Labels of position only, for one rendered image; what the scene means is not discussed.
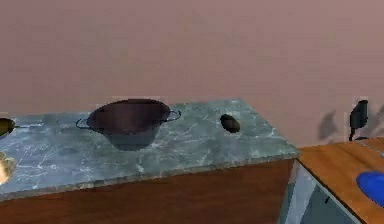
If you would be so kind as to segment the marble-topped wooden counter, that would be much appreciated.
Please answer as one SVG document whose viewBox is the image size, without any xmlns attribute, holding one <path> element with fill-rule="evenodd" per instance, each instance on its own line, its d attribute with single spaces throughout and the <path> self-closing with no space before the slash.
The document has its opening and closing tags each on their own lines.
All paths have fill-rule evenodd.
<svg viewBox="0 0 384 224">
<path fill-rule="evenodd" d="M 42 126 L 0 138 L 17 161 L 0 186 L 0 224 L 276 224 L 296 147 L 239 99 L 176 108 L 181 117 L 134 151 L 77 128 L 81 113 L 17 118 Z"/>
</svg>

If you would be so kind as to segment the wooden table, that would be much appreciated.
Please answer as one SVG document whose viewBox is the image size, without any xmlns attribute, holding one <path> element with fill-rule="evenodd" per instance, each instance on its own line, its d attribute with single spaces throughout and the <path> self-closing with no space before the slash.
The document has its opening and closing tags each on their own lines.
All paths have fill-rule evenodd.
<svg viewBox="0 0 384 224">
<path fill-rule="evenodd" d="M 357 184 L 368 171 L 384 173 L 384 137 L 302 148 L 277 224 L 384 224 Z"/>
</svg>

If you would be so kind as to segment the dark two-handled pot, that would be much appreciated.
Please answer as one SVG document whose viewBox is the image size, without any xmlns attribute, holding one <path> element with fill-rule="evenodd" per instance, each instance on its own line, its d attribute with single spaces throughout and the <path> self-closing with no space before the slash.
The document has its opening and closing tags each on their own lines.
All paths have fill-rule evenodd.
<svg viewBox="0 0 384 224">
<path fill-rule="evenodd" d="M 134 151 L 149 146 L 162 124 L 179 119 L 180 110 L 171 110 L 154 99 L 126 99 L 103 105 L 75 125 L 103 135 L 120 150 Z"/>
</svg>

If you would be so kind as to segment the dark oval produce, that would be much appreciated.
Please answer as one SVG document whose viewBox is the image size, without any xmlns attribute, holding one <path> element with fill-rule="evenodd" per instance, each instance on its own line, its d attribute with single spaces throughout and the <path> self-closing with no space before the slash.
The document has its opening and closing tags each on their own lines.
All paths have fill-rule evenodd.
<svg viewBox="0 0 384 224">
<path fill-rule="evenodd" d="M 220 122 L 222 127 L 230 133 L 237 133 L 240 131 L 239 122 L 231 115 L 223 114 L 220 117 Z"/>
</svg>

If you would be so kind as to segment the pale tan rounded object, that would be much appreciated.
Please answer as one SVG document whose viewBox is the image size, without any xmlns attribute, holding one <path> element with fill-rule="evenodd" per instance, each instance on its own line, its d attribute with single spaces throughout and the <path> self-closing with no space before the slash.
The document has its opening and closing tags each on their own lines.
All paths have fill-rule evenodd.
<svg viewBox="0 0 384 224">
<path fill-rule="evenodd" d="M 16 169 L 17 161 L 0 151 L 0 185 L 6 183 Z"/>
</svg>

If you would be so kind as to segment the blue plate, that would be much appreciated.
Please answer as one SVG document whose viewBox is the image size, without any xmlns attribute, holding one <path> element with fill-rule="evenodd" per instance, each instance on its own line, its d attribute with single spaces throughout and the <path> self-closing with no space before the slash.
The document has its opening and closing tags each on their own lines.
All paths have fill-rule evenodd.
<svg viewBox="0 0 384 224">
<path fill-rule="evenodd" d="M 357 176 L 356 183 L 371 201 L 384 208 L 384 173 L 362 172 Z"/>
</svg>

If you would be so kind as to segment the dark olive pan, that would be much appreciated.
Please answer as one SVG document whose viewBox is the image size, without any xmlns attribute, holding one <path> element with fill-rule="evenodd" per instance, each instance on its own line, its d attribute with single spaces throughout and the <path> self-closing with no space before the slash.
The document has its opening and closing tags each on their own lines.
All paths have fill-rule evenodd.
<svg viewBox="0 0 384 224">
<path fill-rule="evenodd" d="M 31 127 L 41 127 L 42 124 L 29 124 L 29 125 L 18 125 L 14 120 L 10 118 L 0 117 L 0 138 L 12 133 L 17 128 L 31 128 Z"/>
</svg>

